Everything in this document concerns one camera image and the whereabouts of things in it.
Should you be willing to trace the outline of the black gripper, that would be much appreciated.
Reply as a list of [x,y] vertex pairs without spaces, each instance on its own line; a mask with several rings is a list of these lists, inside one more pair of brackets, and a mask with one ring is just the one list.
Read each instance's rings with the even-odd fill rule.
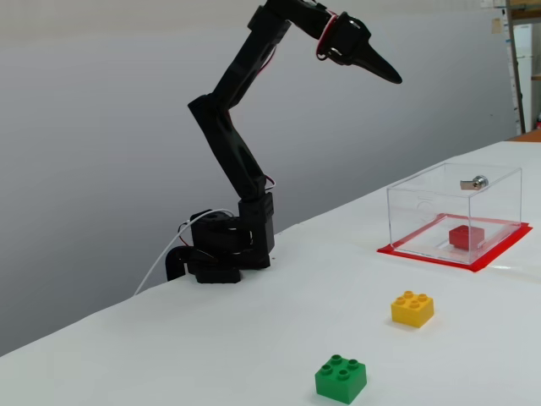
[[400,74],[369,44],[371,33],[366,25],[346,12],[332,15],[322,34],[322,59],[357,66],[387,80],[402,83]]

